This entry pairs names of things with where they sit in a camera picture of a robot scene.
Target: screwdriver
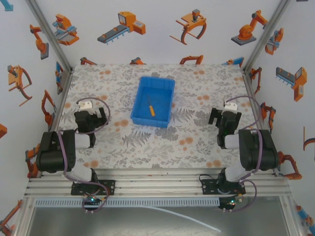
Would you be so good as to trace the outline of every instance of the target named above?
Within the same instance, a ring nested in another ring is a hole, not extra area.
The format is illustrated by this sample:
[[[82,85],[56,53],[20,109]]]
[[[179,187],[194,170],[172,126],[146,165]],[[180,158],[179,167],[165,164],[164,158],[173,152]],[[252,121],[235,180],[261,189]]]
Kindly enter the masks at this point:
[[[155,117],[156,114],[154,113],[153,106],[151,105],[151,102],[150,102],[150,100],[149,100],[149,96],[148,96],[148,95],[147,95],[147,98],[148,98],[148,102],[149,102],[149,108],[150,108],[151,115],[152,115],[153,117]]]

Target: gray leaf pattern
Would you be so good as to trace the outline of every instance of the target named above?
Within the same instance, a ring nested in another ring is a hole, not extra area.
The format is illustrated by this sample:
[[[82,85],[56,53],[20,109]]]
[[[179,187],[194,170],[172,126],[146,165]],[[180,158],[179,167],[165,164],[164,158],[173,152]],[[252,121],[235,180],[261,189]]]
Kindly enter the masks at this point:
[[[129,134],[128,136],[125,135],[124,138],[122,138],[122,140],[124,141],[124,145],[126,143],[127,147],[128,144],[130,144],[131,146],[135,147],[135,145],[140,145],[142,147],[142,144],[145,144],[145,142],[148,141],[148,138],[151,136],[151,134],[146,133],[146,132],[141,132],[141,131],[136,131],[133,132],[131,134]]]
[[[157,128],[156,135],[161,136],[163,139],[167,139],[169,141],[176,141],[178,139],[178,134],[175,134],[177,129],[173,126],[168,127],[167,129],[164,128]]]
[[[172,112],[172,119],[173,121],[179,121],[180,123],[182,123],[183,121],[188,122],[193,114],[195,113],[194,110],[188,110],[186,108],[180,108],[178,110],[178,108],[176,109],[176,111]]]
[[[139,79],[153,76],[175,80],[171,121],[167,129],[134,125],[130,118]],[[76,150],[80,163],[97,168],[222,167],[239,159],[237,150],[217,145],[218,129],[209,125],[213,107],[246,93],[239,66],[224,65],[79,65],[67,94],[59,129],[77,127],[75,103],[83,97],[103,99],[111,109],[109,124],[97,132],[93,148]],[[102,104],[92,101],[98,108]],[[248,99],[237,99],[242,117],[239,128],[254,121]]]
[[[204,113],[203,111],[196,112],[195,116],[197,119],[193,119],[193,122],[197,126],[208,126],[209,118],[211,113]]]

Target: gray floor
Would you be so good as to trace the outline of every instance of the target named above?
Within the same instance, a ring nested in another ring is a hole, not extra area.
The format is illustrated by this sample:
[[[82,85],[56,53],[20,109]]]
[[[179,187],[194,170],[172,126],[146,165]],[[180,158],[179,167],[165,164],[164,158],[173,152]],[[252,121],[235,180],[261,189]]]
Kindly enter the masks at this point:
[[[217,207],[165,208],[221,230],[145,208],[105,208],[85,215],[80,208],[37,208],[29,236],[287,236],[277,198],[258,198],[239,213]]]

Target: white cable tray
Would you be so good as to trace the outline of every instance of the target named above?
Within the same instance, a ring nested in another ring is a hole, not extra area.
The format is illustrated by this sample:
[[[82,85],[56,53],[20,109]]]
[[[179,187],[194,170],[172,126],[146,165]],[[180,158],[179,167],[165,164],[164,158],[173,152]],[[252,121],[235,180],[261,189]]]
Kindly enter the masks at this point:
[[[80,198],[38,198],[35,207],[81,207]],[[109,198],[104,207],[216,207],[219,198]]]

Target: aluminum frame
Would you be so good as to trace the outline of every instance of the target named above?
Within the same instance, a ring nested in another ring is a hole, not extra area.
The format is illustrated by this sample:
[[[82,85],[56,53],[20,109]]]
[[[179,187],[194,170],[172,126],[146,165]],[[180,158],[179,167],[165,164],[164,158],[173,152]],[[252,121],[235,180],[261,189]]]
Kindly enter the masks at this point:
[[[63,53],[56,38],[53,35],[43,13],[41,12],[36,0],[25,0],[31,9],[33,15],[44,30],[46,37],[54,48],[58,58],[65,67],[65,70],[71,71],[71,66]],[[254,97],[254,92],[249,78],[249,71],[258,58],[263,47],[267,43],[277,22],[284,14],[291,0],[281,0],[275,10],[269,24],[261,36],[253,53],[251,54],[243,73],[244,83],[249,96]],[[72,79],[72,74],[66,78],[66,85],[63,90],[61,107],[64,106],[66,95]],[[255,119],[259,117],[259,107],[253,101],[250,101]],[[57,130],[61,119],[62,110],[60,109],[53,123],[53,130]],[[257,123],[258,128],[262,128],[262,120]],[[124,197],[204,197],[202,195],[201,185],[198,181],[199,174],[210,174],[216,177],[220,169],[141,169],[141,170],[97,170],[99,178],[113,178],[116,182],[116,191],[113,198]],[[288,233],[292,236],[303,235],[302,226],[299,224],[299,218],[294,210],[294,202],[291,197],[290,188],[284,177],[274,177],[271,171],[258,172],[251,176],[258,189],[258,196],[279,196],[283,209],[283,216],[287,224]],[[246,186],[247,194],[253,195],[254,189],[250,185]],[[17,214],[16,230],[13,236],[26,236],[31,225],[34,206],[37,198],[40,197],[58,197],[73,198],[70,195],[71,182],[57,174],[44,173],[41,178],[30,179],[23,205]]]

